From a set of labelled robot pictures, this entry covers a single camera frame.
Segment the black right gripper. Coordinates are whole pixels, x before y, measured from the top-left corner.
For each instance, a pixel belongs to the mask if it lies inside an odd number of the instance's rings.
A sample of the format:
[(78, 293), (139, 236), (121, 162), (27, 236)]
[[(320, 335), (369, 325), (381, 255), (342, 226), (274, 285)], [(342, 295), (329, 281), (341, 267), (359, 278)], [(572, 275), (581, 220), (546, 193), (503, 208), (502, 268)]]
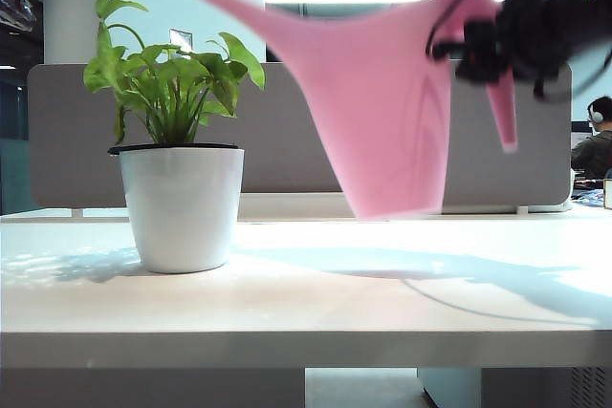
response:
[(495, 22), (482, 18), (466, 22), (464, 40), (469, 50), (497, 48), (501, 55), (466, 51), (455, 76), (471, 83), (497, 83), (509, 66), (517, 79), (555, 79), (569, 53), (555, 19), (563, 1), (505, 0)]

